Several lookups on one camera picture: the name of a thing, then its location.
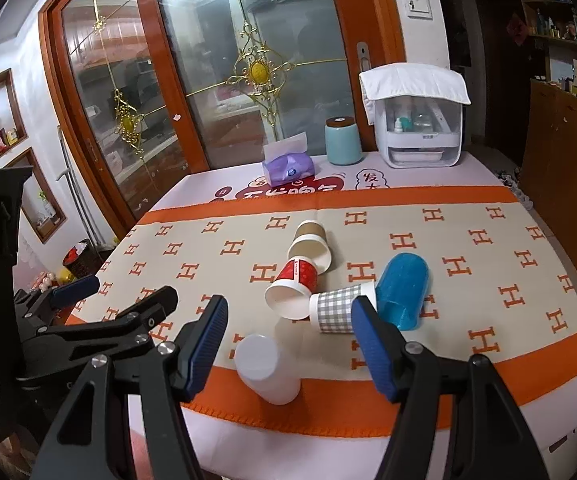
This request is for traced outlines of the white ceramic cup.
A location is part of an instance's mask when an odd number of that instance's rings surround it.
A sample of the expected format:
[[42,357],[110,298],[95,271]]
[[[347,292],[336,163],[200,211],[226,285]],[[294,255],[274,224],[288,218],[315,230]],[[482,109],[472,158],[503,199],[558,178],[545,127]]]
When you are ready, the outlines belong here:
[[294,359],[270,337],[246,336],[236,346],[234,364],[241,381],[270,404],[289,404],[301,391]]

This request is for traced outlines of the blue plastic cup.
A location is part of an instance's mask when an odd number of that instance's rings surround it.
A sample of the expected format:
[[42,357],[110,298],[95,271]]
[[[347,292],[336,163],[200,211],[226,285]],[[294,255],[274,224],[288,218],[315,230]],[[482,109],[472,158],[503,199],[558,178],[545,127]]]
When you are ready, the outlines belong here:
[[400,330],[414,330],[429,288],[430,271],[425,260],[402,252],[389,261],[377,283],[377,313]]

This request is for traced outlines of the grey checked paper cup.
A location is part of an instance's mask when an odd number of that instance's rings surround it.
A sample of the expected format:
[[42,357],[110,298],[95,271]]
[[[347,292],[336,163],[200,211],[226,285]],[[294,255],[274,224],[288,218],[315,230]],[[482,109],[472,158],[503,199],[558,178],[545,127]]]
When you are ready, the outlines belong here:
[[309,319],[315,330],[322,334],[352,334],[351,307],[358,296],[366,296],[372,307],[377,307],[373,282],[319,292],[309,299]]

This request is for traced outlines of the red paper cup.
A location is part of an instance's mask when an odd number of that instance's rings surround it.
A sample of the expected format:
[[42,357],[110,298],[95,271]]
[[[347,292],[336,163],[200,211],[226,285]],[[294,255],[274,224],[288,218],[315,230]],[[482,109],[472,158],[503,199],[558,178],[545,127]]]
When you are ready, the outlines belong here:
[[267,306],[291,321],[309,316],[309,301],[317,287],[318,269],[313,260],[291,257],[264,292]]

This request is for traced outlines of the brown paper cup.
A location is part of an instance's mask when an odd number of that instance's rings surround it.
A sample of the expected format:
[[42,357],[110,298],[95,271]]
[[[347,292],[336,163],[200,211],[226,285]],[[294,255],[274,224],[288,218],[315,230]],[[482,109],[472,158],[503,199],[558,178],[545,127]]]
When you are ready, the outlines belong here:
[[287,258],[308,258],[321,275],[329,270],[332,253],[327,240],[327,232],[317,220],[304,220],[298,224],[294,240],[287,251]]

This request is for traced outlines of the orange beige H-pattern cloth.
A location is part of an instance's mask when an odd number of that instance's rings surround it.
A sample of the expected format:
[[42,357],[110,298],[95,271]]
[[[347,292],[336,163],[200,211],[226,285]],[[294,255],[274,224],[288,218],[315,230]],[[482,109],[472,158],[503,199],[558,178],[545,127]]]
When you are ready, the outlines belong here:
[[[179,304],[154,330],[177,336],[211,296],[228,300],[215,366],[191,410],[249,427],[319,437],[383,437],[397,410],[377,392],[354,336],[272,311],[264,292],[298,224],[317,220],[332,253],[321,292],[374,284],[402,252],[430,270],[408,338],[438,356],[493,361],[540,444],[577,428],[577,293],[546,231],[502,186],[421,186],[234,200],[147,214],[103,264],[100,288],[70,324],[110,321],[169,285]],[[235,369],[236,346],[264,335],[290,353],[301,391],[273,405]]]

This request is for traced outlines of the wooden glass sliding door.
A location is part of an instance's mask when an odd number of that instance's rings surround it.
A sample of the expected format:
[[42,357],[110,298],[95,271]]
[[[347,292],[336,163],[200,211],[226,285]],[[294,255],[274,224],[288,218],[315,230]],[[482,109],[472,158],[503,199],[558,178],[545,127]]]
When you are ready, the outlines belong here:
[[260,162],[363,115],[362,70],[405,56],[395,0],[48,0],[42,61],[58,123],[124,236],[189,174]]

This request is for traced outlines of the purple tissue pack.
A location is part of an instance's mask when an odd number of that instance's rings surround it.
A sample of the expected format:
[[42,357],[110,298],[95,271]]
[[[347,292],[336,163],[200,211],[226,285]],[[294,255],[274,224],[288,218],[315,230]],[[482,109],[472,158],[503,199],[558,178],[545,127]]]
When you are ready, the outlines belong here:
[[315,163],[308,155],[307,133],[301,132],[264,146],[264,178],[272,188],[313,177]]

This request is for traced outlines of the white countertop appliance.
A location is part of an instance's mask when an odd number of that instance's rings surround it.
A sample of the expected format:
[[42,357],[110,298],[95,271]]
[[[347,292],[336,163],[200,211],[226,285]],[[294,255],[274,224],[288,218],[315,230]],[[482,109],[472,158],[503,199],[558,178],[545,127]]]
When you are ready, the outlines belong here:
[[393,168],[451,167],[462,151],[461,103],[396,96],[374,106],[377,148]]

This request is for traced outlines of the light blue canister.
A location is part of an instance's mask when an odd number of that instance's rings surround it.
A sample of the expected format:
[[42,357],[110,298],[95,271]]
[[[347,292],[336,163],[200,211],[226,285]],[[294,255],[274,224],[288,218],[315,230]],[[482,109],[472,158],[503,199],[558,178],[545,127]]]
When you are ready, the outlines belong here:
[[349,166],[363,158],[359,130],[352,117],[332,117],[325,123],[325,148],[330,164]]

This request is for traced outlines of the white folded cloth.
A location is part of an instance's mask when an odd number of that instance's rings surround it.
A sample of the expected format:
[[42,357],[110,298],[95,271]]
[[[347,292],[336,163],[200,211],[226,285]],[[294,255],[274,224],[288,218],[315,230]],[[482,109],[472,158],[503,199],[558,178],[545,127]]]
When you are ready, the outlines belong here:
[[463,77],[431,64],[392,63],[359,74],[363,108],[370,126],[375,122],[377,101],[413,96],[470,105]]

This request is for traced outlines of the dark wooden cabinet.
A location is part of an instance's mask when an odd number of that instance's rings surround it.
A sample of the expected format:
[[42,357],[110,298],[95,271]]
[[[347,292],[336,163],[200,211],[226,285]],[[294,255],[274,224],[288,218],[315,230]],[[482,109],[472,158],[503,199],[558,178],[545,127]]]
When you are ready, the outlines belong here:
[[485,140],[577,271],[577,4],[475,0],[482,27]]

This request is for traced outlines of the lower wall niche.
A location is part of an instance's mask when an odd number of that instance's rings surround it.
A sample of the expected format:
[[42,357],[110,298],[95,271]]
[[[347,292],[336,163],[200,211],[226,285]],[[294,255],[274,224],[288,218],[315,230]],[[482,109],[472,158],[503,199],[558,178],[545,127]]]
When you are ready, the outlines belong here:
[[24,184],[22,211],[38,240],[45,245],[65,223],[66,216],[55,198],[32,148],[10,160],[5,168],[30,167]]

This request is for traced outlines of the wall niche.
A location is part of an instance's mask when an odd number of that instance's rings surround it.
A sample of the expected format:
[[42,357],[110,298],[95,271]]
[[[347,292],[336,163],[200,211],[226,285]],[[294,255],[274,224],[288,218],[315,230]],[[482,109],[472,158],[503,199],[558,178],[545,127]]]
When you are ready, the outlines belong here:
[[5,168],[30,167],[24,184],[22,211],[38,240],[45,245],[65,223],[66,216],[55,198],[32,148],[10,160]]
[[11,70],[0,73],[0,158],[28,138]]

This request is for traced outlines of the upper wall niche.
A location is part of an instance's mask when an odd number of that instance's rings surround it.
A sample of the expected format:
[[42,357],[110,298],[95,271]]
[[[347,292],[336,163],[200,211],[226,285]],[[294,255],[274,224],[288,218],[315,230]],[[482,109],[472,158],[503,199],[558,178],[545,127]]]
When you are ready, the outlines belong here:
[[0,158],[28,138],[11,70],[0,73]]

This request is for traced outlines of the white wall switch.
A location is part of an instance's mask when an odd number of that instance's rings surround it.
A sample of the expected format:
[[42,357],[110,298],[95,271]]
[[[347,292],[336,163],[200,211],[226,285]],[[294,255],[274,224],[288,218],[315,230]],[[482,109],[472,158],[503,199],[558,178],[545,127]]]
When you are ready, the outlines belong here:
[[406,15],[411,20],[433,20],[431,0],[403,0]]

